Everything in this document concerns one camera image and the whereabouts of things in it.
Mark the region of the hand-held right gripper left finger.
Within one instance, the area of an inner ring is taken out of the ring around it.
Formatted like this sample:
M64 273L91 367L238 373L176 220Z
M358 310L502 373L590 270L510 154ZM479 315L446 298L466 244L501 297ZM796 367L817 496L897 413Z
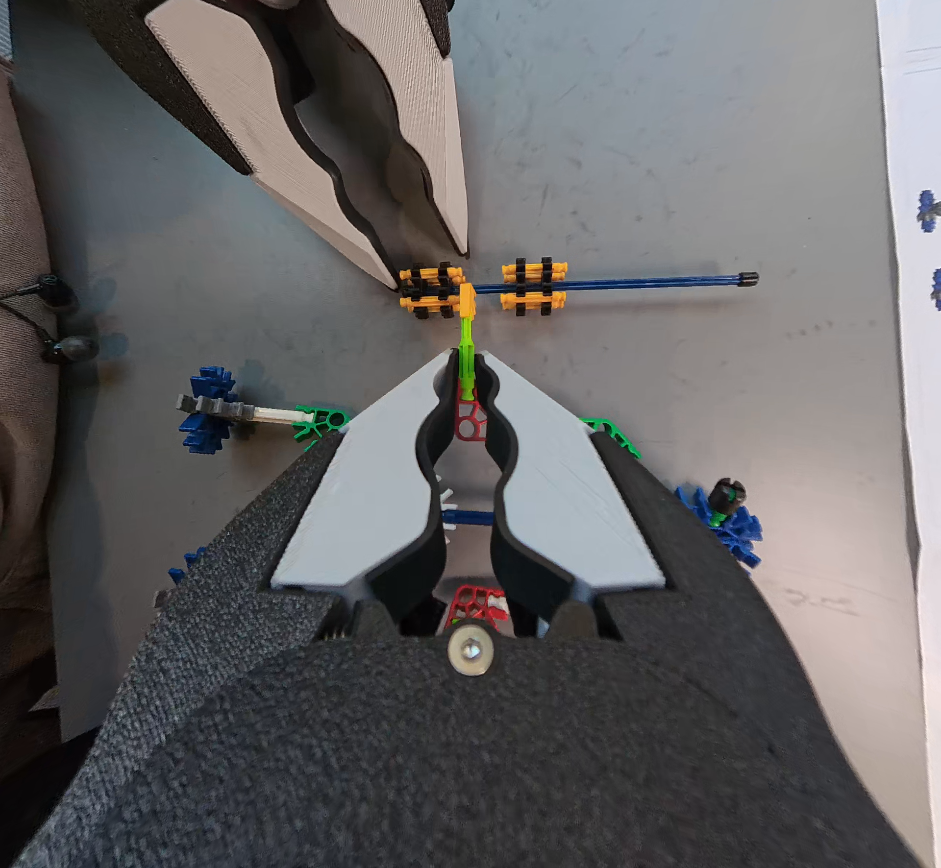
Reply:
M457 354L447 350L355 416L274 568L270 586L383 604L401 623L446 561L434 469L453 440Z

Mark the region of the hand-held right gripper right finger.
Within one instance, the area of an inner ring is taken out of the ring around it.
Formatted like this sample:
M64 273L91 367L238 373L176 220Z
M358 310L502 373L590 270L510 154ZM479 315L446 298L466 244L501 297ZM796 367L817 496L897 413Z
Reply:
M569 603L594 615L604 595L665 591L602 435L494 355L475 371L499 470L490 558L508 600L550 627Z

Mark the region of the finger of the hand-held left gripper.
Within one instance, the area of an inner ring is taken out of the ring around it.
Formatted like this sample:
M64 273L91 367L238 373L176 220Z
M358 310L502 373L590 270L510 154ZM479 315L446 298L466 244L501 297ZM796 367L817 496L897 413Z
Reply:
M286 65L265 25L219 0L167 0L145 22L244 157L253 181L349 262L397 290L376 231L290 103Z
M421 174L454 251L470 255L468 200L457 108L450 0L324 0L328 15L375 62L395 126Z

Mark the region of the multicoloured construction toy model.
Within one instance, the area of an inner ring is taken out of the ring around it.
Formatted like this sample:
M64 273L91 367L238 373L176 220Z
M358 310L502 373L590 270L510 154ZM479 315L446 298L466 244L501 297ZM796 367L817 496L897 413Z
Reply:
M191 394L179 395L176 404L185 414L179 430L185 435L183 445L190 453L215 454L223 449L223 442L234 426L257 424L288 426L294 439L310 450L351 420L346 412L328 407L297 405L281 409L242 403L233 390L235 380L231 372L223 367L203 367L190 382ZM723 479L710 493L700 486L691 491L678 488L676 497L711 530L747 573L759 567L755 545L763 538L762 527L745 507L746 491L741 483ZM508 630L512 620L504 591L494 583L460 582L448 602L431 595L403 622L403 631L421 635L430 631L431 622L436 623L436 631L449 630L464 620L482 622L498 631Z

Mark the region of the black orange toy wheel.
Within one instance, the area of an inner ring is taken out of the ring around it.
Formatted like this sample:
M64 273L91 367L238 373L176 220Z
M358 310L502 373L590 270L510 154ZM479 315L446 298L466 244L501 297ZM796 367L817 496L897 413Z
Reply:
M452 319L459 309L460 286L465 282L463 269L452 263L414 265L399 273L399 304L419 320L428 320L433 314Z
M567 300L561 284L567 279L568 269L568 263L555 262L552 258L542 258L537 263L518 258L503 265L501 308L517 317L529 312L547 317L554 310L561 310Z

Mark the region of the thin blue toy rod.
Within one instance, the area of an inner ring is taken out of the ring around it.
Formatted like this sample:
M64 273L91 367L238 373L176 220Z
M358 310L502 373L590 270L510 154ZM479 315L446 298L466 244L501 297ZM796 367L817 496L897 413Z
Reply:
M552 281L553 292L737 287L739 274Z

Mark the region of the beige printed hoodie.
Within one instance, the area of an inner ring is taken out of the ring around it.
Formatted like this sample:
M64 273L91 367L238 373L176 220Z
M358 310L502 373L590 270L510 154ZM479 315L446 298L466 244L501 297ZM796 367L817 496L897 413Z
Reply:
M14 108L8 68L1 83L1 289L36 281L50 267L45 227ZM59 372L41 358L33 326L1 317L2 765L46 736L25 724L54 675L44 504L55 444Z

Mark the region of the white instruction sheet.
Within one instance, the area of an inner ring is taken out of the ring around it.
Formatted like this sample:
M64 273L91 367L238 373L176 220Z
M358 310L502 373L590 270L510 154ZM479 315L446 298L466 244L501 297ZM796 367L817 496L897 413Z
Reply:
M896 238L903 415L919 542L935 865L940 846L940 0L876 0Z

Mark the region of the person's right leg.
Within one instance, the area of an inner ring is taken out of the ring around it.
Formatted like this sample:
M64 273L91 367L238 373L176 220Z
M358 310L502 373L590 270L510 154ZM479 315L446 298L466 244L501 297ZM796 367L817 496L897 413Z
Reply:
M1 866L20 852L52 814L88 757L100 728L43 752L1 782Z

